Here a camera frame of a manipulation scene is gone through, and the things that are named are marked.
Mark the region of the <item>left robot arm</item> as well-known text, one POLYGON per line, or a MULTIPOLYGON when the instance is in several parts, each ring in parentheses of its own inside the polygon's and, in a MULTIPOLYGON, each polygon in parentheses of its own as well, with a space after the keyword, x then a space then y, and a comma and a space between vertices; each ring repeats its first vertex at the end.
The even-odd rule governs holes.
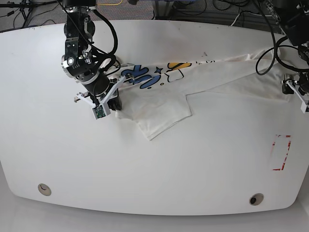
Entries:
MULTIPOLYGON (((297 50, 299 57, 309 62, 309 2, 307 0, 265 0, 264 4, 276 23, 283 31, 284 37, 276 42, 276 47, 283 47, 288 40, 297 50)), ((309 112, 309 69, 296 68, 284 63, 279 57, 277 62, 293 74, 286 74, 282 80, 282 92, 286 95, 296 94, 301 100, 303 113, 309 112)))

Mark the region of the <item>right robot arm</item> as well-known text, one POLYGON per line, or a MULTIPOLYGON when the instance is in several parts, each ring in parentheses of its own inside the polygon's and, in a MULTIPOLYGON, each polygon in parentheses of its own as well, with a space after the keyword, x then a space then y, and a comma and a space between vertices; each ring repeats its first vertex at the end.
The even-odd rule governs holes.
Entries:
POLYGON ((81 96, 91 99, 96 115, 103 117, 106 114, 104 103, 109 110, 121 110, 119 79, 111 78, 121 68, 115 55, 118 37, 113 25, 97 11, 95 0, 64 0, 59 5, 67 15, 64 26, 65 54, 61 62, 64 72, 86 88, 87 92, 81 96), (113 47, 110 52, 104 52, 94 45, 95 24, 90 12, 103 20, 111 30, 113 47))

